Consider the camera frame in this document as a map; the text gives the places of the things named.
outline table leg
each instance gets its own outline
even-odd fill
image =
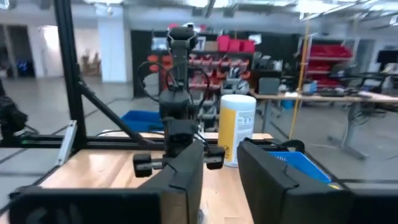
[[[264,110],[262,112],[262,132],[267,133],[267,127],[271,120],[271,100],[264,100]]]
[[[368,155],[363,154],[362,152],[359,152],[358,150],[352,148],[350,145],[351,140],[353,138],[354,134],[354,121],[353,118],[356,116],[358,111],[361,109],[361,103],[360,102],[355,102],[353,103],[348,111],[348,116],[347,116],[347,127],[344,131],[343,139],[337,139],[334,137],[329,136],[328,139],[329,141],[338,146],[341,150],[347,152],[348,154],[354,156],[357,159],[363,160],[368,157]]]

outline white pillar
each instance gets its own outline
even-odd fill
[[[40,27],[28,26],[27,33],[33,57],[36,78],[43,78],[46,74],[44,65],[43,33]]]
[[[97,9],[98,34],[101,49],[103,82],[126,83],[132,81],[132,55],[130,28],[126,26],[123,8]]]

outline workbench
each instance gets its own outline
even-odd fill
[[[107,136],[127,136],[124,133],[108,133]],[[161,137],[142,134],[145,137]],[[207,139],[217,139],[218,133],[205,133]],[[253,139],[270,139],[269,134],[254,134]],[[47,177],[40,186],[44,188],[135,188],[148,178],[136,178],[132,156],[138,151],[80,150]],[[162,157],[162,151],[152,151],[152,157]],[[253,223],[243,191],[238,168],[224,166],[220,170],[208,170],[204,166],[200,208],[207,224]],[[8,224],[6,214],[0,224]]]
[[[398,103],[398,97],[386,96],[377,93],[371,93],[368,91],[360,91],[359,94],[365,97],[360,96],[345,96],[345,97],[324,97],[324,96],[306,96],[306,95],[298,95],[298,96],[285,96],[284,93],[280,93],[278,95],[260,95],[254,92],[254,90],[250,90],[250,94],[255,97],[255,99],[262,104],[264,110],[262,112],[262,132],[266,133],[268,131],[269,123],[271,121],[271,101],[272,100],[300,100],[300,101],[321,101],[321,102],[345,102],[352,103],[349,107],[346,128],[343,132],[343,137],[341,139],[334,138],[332,136],[328,136],[328,140],[341,150],[344,150],[348,154],[358,158],[365,159],[368,155],[363,154],[362,152],[352,148],[350,142],[354,133],[354,121],[353,119],[361,109],[361,103]]]

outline wooden table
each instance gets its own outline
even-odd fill
[[[109,133],[107,136],[124,136],[124,133]],[[157,137],[155,134],[143,134],[143,136]],[[205,133],[205,138],[218,138],[218,134]],[[254,134],[253,136],[253,139],[269,138],[272,138],[269,134]],[[45,179],[41,186],[45,188],[138,187],[150,177],[135,177],[132,156],[136,152],[81,150]],[[152,155],[161,157],[162,152],[154,151]],[[237,168],[224,166],[220,170],[208,170],[205,166],[200,205],[205,214],[205,223],[253,223]],[[0,217],[0,224],[7,223],[6,215]]]
[[[269,123],[271,120],[271,100],[302,100],[302,101],[323,101],[323,102],[347,102],[352,103],[349,108],[347,114],[347,122],[346,128],[343,132],[343,137],[341,139],[328,136],[328,140],[341,150],[344,150],[348,154],[356,157],[357,159],[365,159],[368,155],[363,154],[362,152],[352,148],[350,146],[350,142],[353,137],[354,127],[353,119],[358,111],[361,109],[361,103],[370,102],[370,103],[398,103],[398,97],[386,96],[377,93],[371,93],[368,91],[360,91],[359,94],[365,97],[360,96],[345,96],[345,97],[324,97],[324,96],[285,96],[283,93],[279,95],[260,95],[254,92],[254,90],[250,90],[250,94],[255,97],[260,103],[263,104],[264,111],[262,112],[262,132],[266,133],[269,130]]]

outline blue plastic tray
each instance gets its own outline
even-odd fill
[[[276,158],[292,165],[304,174],[310,177],[329,184],[330,178],[322,172],[314,163],[312,163],[304,154],[301,152],[269,152]]]
[[[131,110],[123,115],[121,119],[136,132],[163,130],[159,112]]]

